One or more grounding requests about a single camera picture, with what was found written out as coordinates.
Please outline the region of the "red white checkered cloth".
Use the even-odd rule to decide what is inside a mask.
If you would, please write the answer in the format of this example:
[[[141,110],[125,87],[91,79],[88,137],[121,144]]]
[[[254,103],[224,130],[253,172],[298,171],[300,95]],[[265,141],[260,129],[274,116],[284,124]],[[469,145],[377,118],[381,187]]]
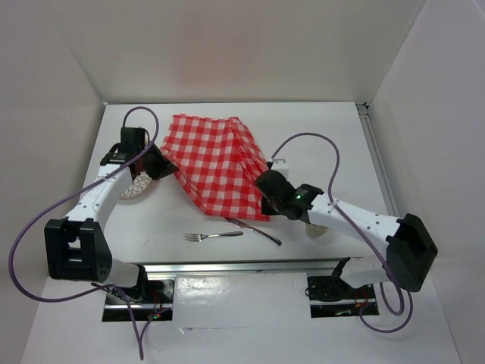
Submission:
[[[174,115],[161,150],[178,167],[175,178],[203,214],[270,220],[255,186],[268,169],[266,160],[238,117]]]

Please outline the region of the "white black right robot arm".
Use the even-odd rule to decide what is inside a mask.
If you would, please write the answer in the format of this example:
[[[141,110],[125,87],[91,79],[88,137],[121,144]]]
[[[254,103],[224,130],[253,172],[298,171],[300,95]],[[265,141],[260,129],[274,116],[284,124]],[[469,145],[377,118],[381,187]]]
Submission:
[[[280,172],[268,170],[255,180],[262,211],[292,221],[326,227],[366,243],[372,256],[343,259],[330,280],[338,297],[348,297],[366,284],[396,282],[418,292],[437,257],[438,249],[423,221],[380,215],[341,200],[318,187],[294,187]]]

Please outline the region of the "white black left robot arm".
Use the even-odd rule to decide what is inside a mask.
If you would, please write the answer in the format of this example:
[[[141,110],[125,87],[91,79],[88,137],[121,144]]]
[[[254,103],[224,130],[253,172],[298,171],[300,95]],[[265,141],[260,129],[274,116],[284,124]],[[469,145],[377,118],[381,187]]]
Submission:
[[[120,142],[100,161],[95,186],[62,219],[51,219],[44,228],[50,277],[112,284],[122,287],[124,296],[134,303],[146,299],[150,285],[144,269],[114,259],[104,229],[137,176],[145,173],[159,180],[176,171],[161,150],[149,143],[147,130],[122,127]]]

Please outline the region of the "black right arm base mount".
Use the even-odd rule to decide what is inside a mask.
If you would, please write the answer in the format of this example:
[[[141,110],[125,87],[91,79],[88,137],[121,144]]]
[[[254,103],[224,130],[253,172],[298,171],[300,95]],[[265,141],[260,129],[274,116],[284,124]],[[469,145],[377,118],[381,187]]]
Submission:
[[[374,286],[352,288],[340,275],[349,258],[338,262],[330,275],[307,277],[305,295],[309,299],[313,319],[343,318],[363,315],[379,315]]]

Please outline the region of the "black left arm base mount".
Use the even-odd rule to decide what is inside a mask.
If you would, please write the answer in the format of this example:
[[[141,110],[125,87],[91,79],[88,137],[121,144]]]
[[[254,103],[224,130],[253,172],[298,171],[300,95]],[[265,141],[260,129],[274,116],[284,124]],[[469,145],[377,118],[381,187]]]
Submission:
[[[142,269],[134,287],[122,287],[137,322],[169,322],[174,315],[175,280],[171,277],[151,279]],[[130,311],[124,296],[115,288],[105,288],[103,322],[129,322]]]

